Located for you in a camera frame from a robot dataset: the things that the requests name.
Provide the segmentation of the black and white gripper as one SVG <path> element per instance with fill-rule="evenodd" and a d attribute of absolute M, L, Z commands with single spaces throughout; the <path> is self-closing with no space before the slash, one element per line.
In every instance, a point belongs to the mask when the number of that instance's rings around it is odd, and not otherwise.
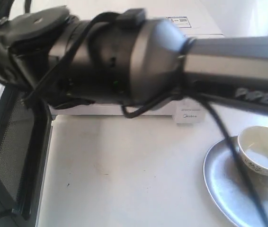
<path fill-rule="evenodd" d="M 70 11 L 65 6 L 25 13 L 12 20 L 0 19 L 0 83 L 32 89 L 37 77 L 29 71 L 24 56 L 54 43 L 67 25 Z"/>

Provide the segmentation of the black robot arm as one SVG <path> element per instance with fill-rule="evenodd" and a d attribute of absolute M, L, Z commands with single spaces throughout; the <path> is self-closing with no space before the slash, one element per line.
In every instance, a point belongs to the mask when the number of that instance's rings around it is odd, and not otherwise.
<path fill-rule="evenodd" d="M 53 109 L 114 104 L 127 118 L 185 97 L 268 114 L 268 36 L 187 38 L 144 9 L 79 20 L 67 7 L 8 19 L 0 83 Z"/>

